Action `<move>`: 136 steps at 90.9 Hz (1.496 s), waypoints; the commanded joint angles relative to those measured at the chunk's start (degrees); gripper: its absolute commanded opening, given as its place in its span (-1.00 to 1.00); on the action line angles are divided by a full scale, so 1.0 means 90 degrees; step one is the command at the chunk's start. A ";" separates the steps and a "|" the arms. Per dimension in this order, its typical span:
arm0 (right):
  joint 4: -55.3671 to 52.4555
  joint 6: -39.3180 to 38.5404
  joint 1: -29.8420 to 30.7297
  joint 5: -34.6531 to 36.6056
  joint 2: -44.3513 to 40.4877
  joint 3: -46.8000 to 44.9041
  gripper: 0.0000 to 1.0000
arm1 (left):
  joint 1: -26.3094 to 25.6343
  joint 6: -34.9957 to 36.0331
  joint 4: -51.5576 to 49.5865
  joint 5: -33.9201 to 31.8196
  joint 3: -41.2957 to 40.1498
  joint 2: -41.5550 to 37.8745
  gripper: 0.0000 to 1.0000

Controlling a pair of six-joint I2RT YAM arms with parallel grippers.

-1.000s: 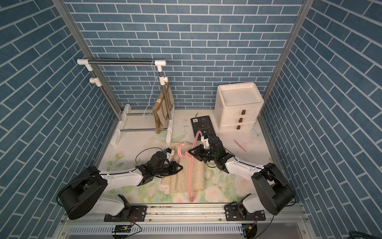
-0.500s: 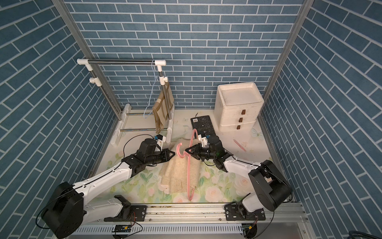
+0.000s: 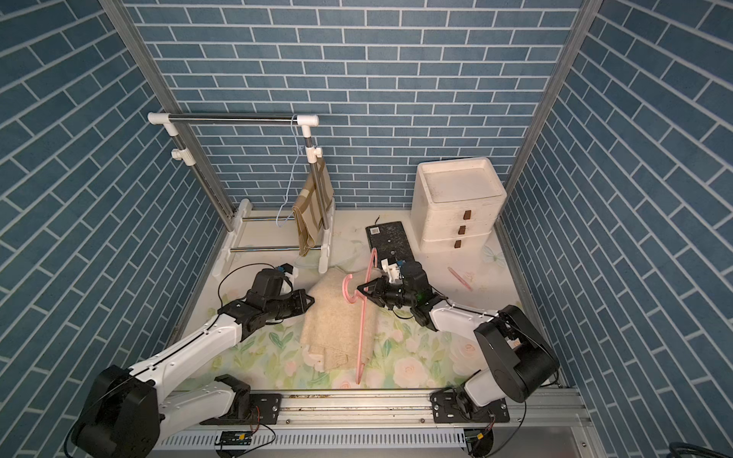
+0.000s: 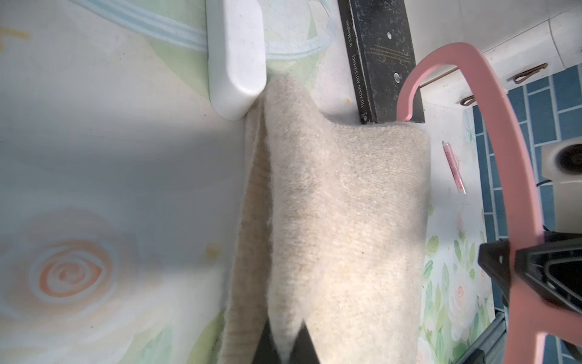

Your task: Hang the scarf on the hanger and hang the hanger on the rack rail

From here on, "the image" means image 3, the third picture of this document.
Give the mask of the pink plastic hanger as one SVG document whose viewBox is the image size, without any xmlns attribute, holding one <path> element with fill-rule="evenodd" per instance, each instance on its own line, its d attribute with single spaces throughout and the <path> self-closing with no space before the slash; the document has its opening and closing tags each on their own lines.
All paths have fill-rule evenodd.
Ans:
<svg viewBox="0 0 733 458">
<path fill-rule="evenodd" d="M 370 336 L 368 335 L 368 304 L 370 302 L 360 289 L 355 288 L 355 290 L 352 290 L 350 288 L 349 285 L 353 280 L 353 277 L 353 274 L 347 274 L 347 276 L 343 278 L 341 288 L 343 298 L 347 303 L 355 305 L 355 303 L 361 301 L 360 321 L 358 327 L 357 363 L 355 369 L 355 383 L 356 385 L 361 385 L 366 367 L 371 360 L 371 354 L 368 350 L 368 347 L 370 346 Z"/>
</svg>

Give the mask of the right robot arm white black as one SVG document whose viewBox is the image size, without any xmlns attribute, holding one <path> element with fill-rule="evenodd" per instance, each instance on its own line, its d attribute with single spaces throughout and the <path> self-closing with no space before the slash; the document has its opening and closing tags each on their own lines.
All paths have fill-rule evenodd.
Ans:
<svg viewBox="0 0 733 458">
<path fill-rule="evenodd" d="M 519 307 L 480 310 L 459 305 L 431 286 L 418 261 L 406 261 L 397 275 L 385 273 L 356 290 L 379 307 L 408 307 L 420 326 L 477 345 L 487 367 L 454 390 L 466 415 L 503 398 L 524 403 L 559 372 L 555 351 Z"/>
</svg>

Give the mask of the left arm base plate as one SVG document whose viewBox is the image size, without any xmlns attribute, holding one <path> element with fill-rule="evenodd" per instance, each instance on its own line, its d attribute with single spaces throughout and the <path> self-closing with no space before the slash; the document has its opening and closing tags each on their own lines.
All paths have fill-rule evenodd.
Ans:
<svg viewBox="0 0 733 458">
<path fill-rule="evenodd" d="M 279 393 L 237 394 L 229 412 L 218 421 L 223 425 L 276 425 L 282 400 Z"/>
</svg>

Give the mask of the brown plaid scarf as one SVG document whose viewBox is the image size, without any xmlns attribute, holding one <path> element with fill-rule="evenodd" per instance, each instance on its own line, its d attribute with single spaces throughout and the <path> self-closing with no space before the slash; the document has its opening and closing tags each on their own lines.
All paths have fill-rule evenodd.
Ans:
<svg viewBox="0 0 733 458">
<path fill-rule="evenodd" d="M 317 161 L 318 177 L 323 180 L 326 194 L 326 208 L 333 202 L 334 191 L 328 175 L 326 162 L 319 158 Z M 317 196 L 317 185 L 312 175 L 309 175 L 294 206 L 293 212 L 298 229 L 299 255 L 305 257 L 316 246 L 318 236 L 324 228 L 320 200 Z"/>
</svg>

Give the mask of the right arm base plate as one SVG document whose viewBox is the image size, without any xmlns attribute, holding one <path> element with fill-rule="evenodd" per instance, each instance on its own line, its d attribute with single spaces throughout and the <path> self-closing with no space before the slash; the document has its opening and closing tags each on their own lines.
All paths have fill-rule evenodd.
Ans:
<svg viewBox="0 0 733 458">
<path fill-rule="evenodd" d="M 437 424 L 501 424 L 510 421 L 505 399 L 477 406 L 463 391 L 440 389 L 431 393 L 429 401 L 433 421 Z"/>
</svg>

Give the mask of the beige knitted cloth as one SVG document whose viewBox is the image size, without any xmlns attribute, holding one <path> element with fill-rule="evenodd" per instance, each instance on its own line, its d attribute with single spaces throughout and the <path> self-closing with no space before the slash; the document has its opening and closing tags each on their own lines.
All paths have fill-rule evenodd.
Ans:
<svg viewBox="0 0 733 458">
<path fill-rule="evenodd" d="M 332 268 L 308 292 L 315 303 L 305 313 L 300 342 L 305 347 L 305 361 L 319 371 L 356 368 L 361 301 L 351 305 L 343 298 L 341 285 L 345 276 L 347 273 L 344 271 Z M 368 350 L 371 356 L 377 316 L 378 307 L 370 302 Z"/>
</svg>

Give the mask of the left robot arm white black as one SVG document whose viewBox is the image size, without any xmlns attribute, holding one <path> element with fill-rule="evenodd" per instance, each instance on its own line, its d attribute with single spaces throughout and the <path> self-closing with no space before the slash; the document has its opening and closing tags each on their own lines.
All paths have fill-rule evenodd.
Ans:
<svg viewBox="0 0 733 458">
<path fill-rule="evenodd" d="M 258 330 L 305 314 L 315 300 L 294 287 L 292 274 L 289 264 L 262 264 L 244 297 L 222 303 L 192 334 L 129 368 L 100 372 L 63 445 L 93 457 L 145 457 L 158 441 L 196 424 L 274 424 L 276 412 L 261 408 L 250 385 L 232 375 L 219 375 L 198 390 L 175 391 Z"/>
</svg>

